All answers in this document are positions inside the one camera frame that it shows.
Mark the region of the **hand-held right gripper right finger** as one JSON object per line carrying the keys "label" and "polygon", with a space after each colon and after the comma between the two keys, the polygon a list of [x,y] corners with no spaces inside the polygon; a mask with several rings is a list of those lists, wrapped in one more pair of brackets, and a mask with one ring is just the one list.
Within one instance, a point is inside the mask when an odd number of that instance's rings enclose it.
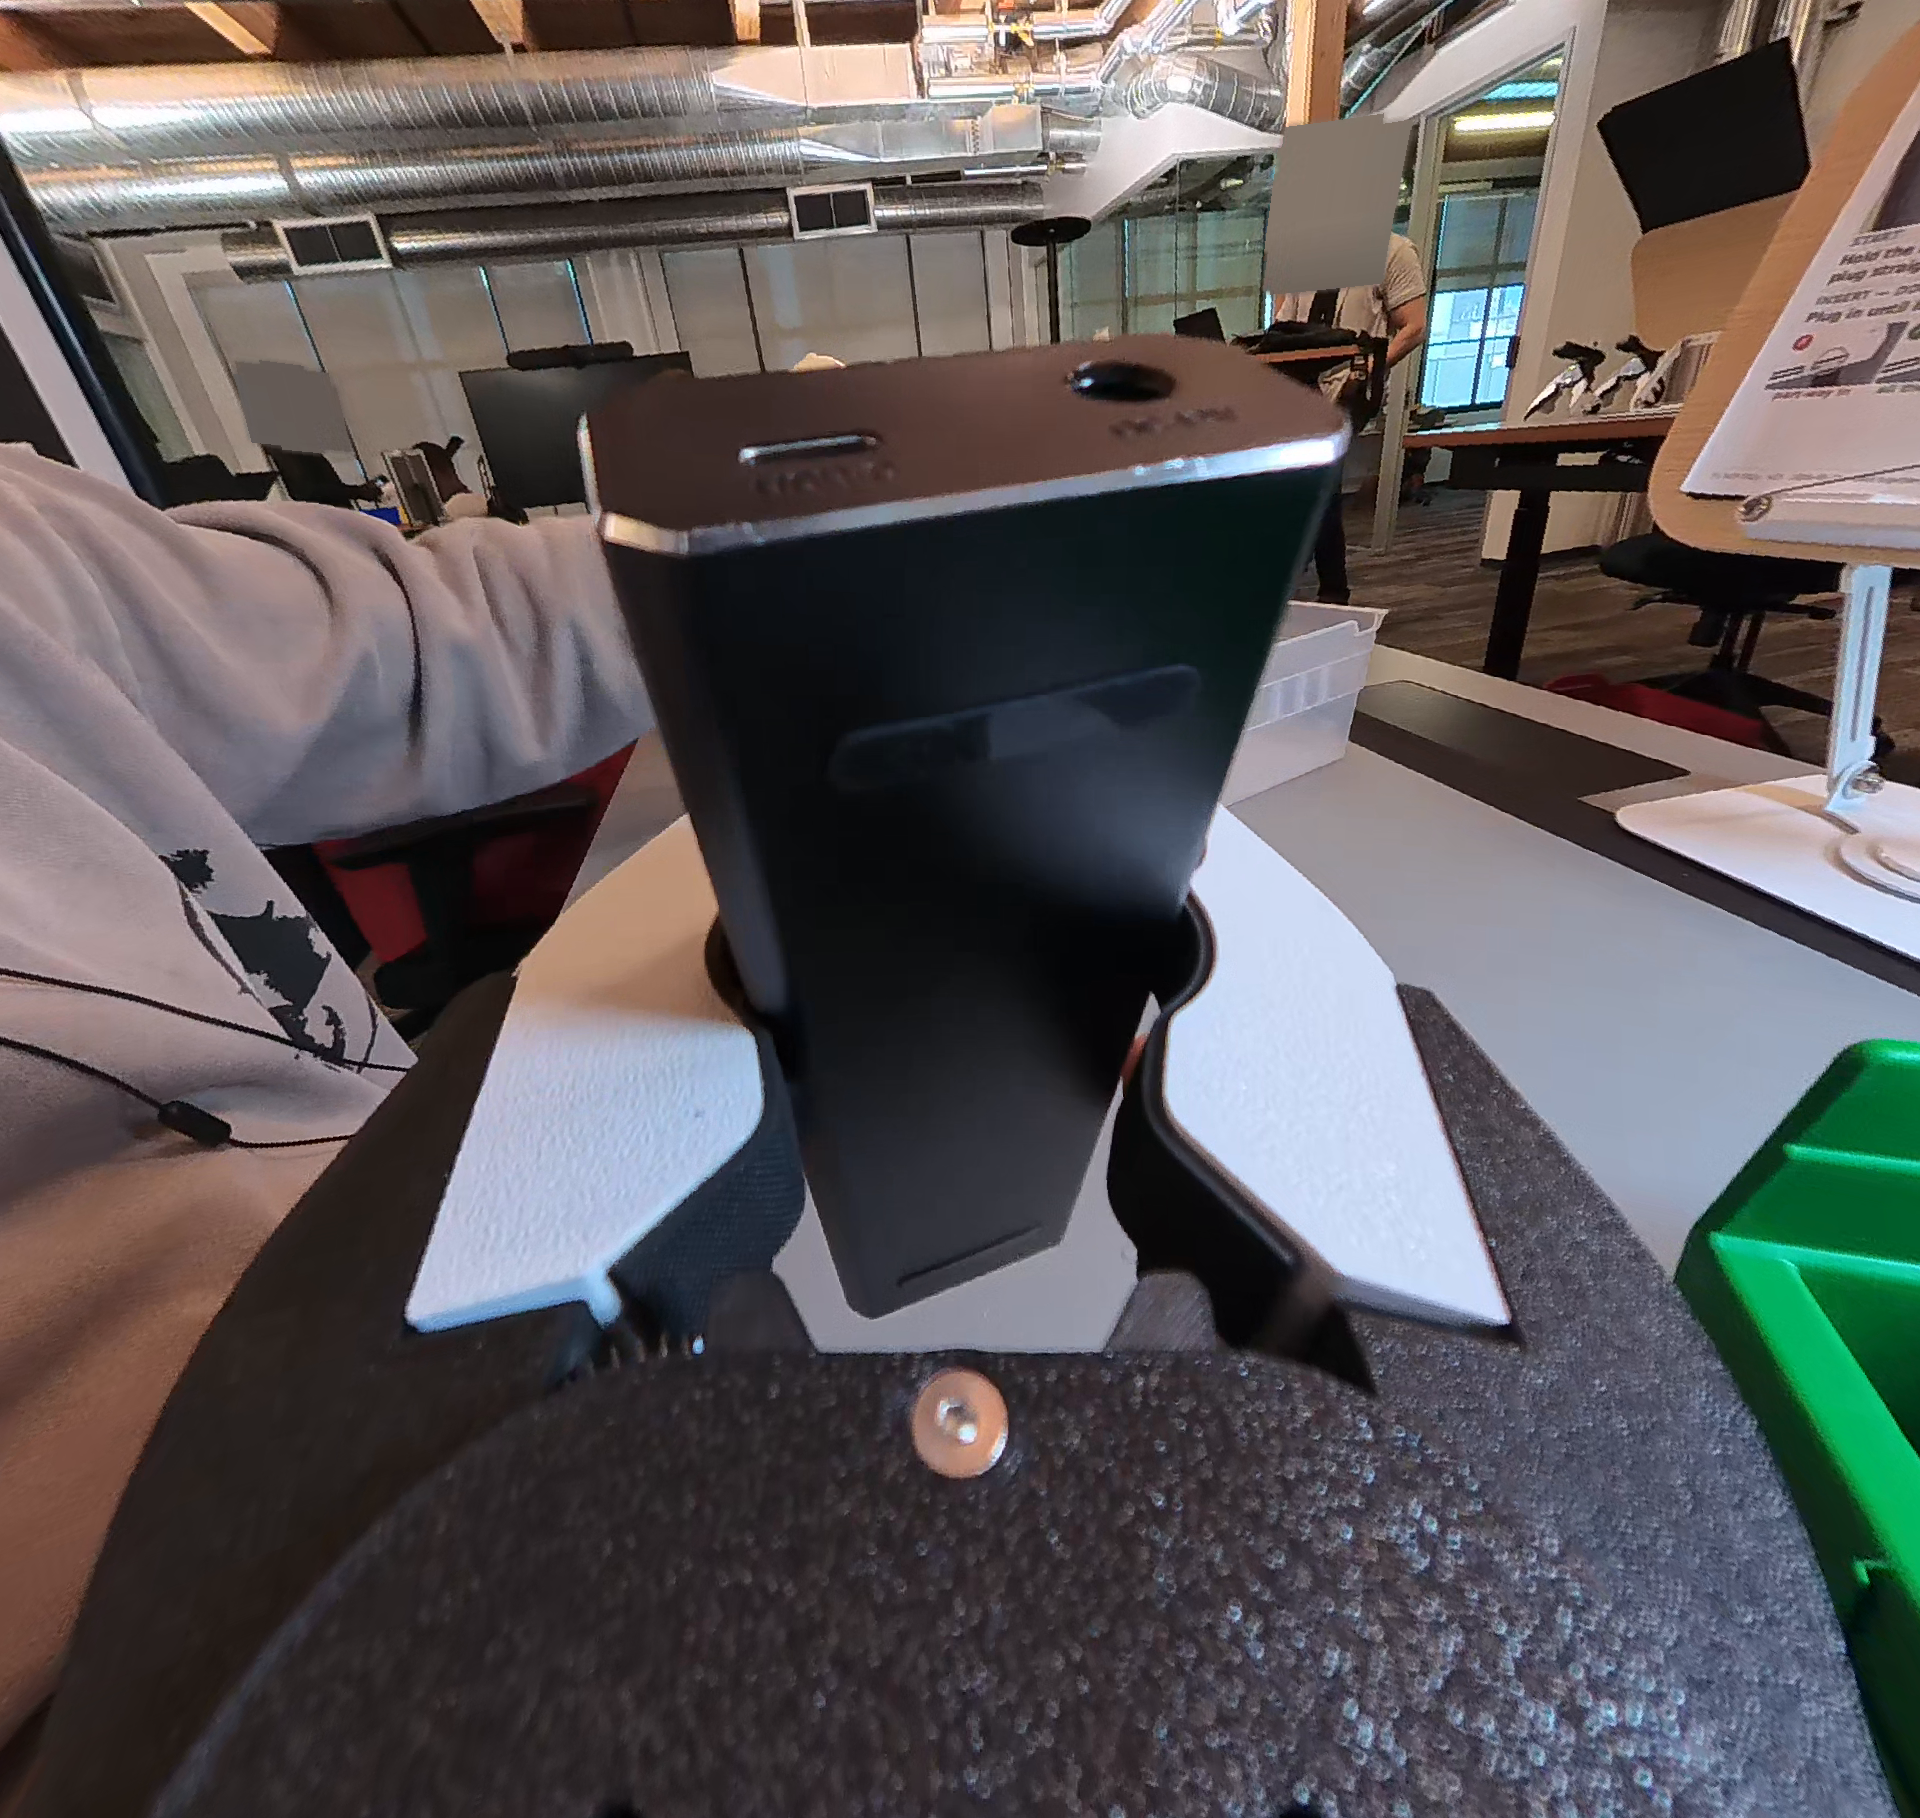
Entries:
{"label": "hand-held right gripper right finger", "polygon": [[1116,1351],[1287,1359],[1371,1390],[1360,1317],[1515,1341],[1395,975],[1230,811],[1156,997],[1108,1160],[1140,1272]]}

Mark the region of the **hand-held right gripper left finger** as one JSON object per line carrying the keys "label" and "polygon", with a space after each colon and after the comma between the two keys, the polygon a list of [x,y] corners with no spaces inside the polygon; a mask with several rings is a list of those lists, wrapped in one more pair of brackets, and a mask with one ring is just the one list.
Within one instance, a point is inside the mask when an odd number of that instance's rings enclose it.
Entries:
{"label": "hand-held right gripper left finger", "polygon": [[687,820],[572,906],[516,975],[404,1306],[421,1332],[583,1306],[703,1334],[798,1230],[781,1067],[707,973]]}

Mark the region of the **black usb hub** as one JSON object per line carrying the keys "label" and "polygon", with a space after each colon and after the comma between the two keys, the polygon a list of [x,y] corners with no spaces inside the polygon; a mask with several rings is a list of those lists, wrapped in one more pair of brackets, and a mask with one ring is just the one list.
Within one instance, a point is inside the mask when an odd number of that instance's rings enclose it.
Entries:
{"label": "black usb hub", "polygon": [[1348,441],[1177,335],[589,411],[612,587],[859,1316],[1067,1230]]}

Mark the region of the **green plastic bin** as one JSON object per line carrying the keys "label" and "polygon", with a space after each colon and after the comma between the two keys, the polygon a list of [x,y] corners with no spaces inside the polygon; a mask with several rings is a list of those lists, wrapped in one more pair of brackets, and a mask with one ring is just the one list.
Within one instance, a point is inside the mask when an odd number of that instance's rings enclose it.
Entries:
{"label": "green plastic bin", "polygon": [[1700,1216],[1676,1286],[1779,1467],[1917,1815],[1918,1046],[1845,1047]]}

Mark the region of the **person's left forearm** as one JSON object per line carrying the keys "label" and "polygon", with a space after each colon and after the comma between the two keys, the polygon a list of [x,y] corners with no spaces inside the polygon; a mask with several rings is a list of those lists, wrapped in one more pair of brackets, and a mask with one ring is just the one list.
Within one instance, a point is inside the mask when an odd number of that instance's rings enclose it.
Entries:
{"label": "person's left forearm", "polygon": [[5,740],[208,799],[267,846],[540,791],[655,723],[585,517],[409,540],[283,503],[163,511],[5,450]]}

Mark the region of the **clear plastic bin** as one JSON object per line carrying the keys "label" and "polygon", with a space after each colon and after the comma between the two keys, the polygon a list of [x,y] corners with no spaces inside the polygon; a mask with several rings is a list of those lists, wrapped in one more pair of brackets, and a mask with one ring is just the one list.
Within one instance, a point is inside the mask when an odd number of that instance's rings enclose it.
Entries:
{"label": "clear plastic bin", "polygon": [[1234,808],[1339,762],[1386,609],[1287,606],[1261,671],[1219,805]]}

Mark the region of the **document stand with instruction sheet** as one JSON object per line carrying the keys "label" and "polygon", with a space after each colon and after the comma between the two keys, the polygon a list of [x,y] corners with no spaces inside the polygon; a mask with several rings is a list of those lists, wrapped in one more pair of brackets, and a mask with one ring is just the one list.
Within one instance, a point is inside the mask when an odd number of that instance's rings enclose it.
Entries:
{"label": "document stand with instruction sheet", "polygon": [[1837,564],[1826,774],[1625,805],[1619,823],[1918,957],[1918,794],[1881,772],[1897,573],[1918,564],[1918,31],[1841,110],[1652,470],[1695,550]]}

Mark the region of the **person's beige hoodie torso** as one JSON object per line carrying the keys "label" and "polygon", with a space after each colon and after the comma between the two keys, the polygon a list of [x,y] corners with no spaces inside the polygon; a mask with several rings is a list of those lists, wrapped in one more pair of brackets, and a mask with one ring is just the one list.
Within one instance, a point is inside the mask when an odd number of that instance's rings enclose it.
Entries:
{"label": "person's beige hoodie torso", "polygon": [[5,1749],[238,1274],[410,1067],[208,799],[5,740]]}

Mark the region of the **large black monitor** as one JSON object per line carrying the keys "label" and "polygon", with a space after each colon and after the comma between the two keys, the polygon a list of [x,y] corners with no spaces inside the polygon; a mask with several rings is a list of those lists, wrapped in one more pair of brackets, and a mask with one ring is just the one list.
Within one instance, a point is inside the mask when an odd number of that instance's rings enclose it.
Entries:
{"label": "large black monitor", "polygon": [[692,371],[689,352],[639,355],[629,342],[536,347],[461,371],[493,499],[516,511],[585,503],[583,419],[636,383]]}

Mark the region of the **wooden top desk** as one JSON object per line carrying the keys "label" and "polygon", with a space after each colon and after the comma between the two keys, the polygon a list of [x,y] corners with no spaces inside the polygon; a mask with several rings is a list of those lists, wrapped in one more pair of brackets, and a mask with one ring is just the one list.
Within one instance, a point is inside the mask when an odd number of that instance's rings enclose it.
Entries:
{"label": "wooden top desk", "polygon": [[1485,641],[1487,676],[1520,676],[1552,499],[1558,492],[1643,494],[1677,417],[1677,408],[1666,408],[1405,436],[1405,453],[1452,458],[1453,489],[1519,496]]}

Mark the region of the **black floor lamp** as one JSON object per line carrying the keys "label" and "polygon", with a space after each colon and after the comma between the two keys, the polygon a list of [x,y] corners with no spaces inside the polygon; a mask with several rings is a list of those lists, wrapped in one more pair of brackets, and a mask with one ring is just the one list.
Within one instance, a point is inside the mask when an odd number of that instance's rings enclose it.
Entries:
{"label": "black floor lamp", "polygon": [[1061,253],[1066,248],[1088,237],[1093,223],[1088,219],[1040,219],[1011,226],[1009,243],[1037,252],[1044,259],[1048,325],[1050,342],[1061,342]]}

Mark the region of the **plywood office chair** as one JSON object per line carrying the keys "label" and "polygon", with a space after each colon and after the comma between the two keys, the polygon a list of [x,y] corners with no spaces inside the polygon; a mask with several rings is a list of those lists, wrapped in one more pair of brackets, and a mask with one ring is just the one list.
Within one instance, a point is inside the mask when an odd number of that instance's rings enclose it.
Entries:
{"label": "plywood office chair", "polygon": [[[1598,135],[1640,221],[1631,256],[1634,318],[1652,329],[1658,408],[1689,400],[1721,328],[1810,173],[1789,42],[1776,40],[1654,93],[1619,103]],[[1735,740],[1764,740],[1767,713],[1824,718],[1829,702],[1754,673],[1770,619],[1830,620],[1837,567],[1698,552],[1661,528],[1620,537],[1598,557],[1642,606],[1687,606],[1709,665],[1664,678],[1676,702],[1743,718]]]}

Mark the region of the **silver air duct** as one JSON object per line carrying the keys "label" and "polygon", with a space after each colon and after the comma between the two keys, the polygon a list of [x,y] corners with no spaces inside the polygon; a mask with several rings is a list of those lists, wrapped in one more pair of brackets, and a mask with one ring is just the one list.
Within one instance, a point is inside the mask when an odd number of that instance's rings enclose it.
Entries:
{"label": "silver air duct", "polygon": [[5,80],[5,164],[60,240],[208,232],[249,284],[1009,231],[1177,111],[1277,143],[1283,93],[1118,45],[926,67],[907,45],[134,67]]}

